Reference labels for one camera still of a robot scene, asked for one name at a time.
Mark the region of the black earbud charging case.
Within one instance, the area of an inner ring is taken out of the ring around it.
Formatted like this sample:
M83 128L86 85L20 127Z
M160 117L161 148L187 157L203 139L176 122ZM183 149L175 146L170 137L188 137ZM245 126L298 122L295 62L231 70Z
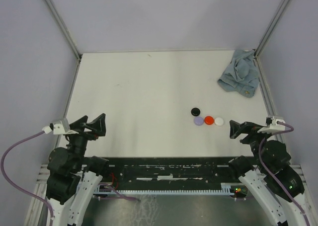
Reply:
M192 114L194 117L199 116L200 113L201 113L201 111L200 111L200 109L197 108L197 107L194 107L194 108L191 109L191 114Z

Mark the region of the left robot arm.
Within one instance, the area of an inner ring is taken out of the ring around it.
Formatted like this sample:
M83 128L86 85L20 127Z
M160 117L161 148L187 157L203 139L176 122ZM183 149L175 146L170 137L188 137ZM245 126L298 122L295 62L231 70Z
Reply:
M99 183L110 175L108 160L85 156L87 143L106 135L106 115L102 113L91 122L86 115L73 123L62 118L43 130L62 135L68 142L49 155L47 222L50 226L80 226Z

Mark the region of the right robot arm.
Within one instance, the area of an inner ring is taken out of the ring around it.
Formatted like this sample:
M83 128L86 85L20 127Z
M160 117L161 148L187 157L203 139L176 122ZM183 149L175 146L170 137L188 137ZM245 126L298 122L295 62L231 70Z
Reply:
M294 127L277 117L268 117L265 126L234 120L229 124L230 138L244 134L240 143L250 146L257 165L253 167L245 156L236 157L229 161L229 178L248 189L273 226L311 226L305 188L290 166L286 145L271 140L274 135L292 132Z

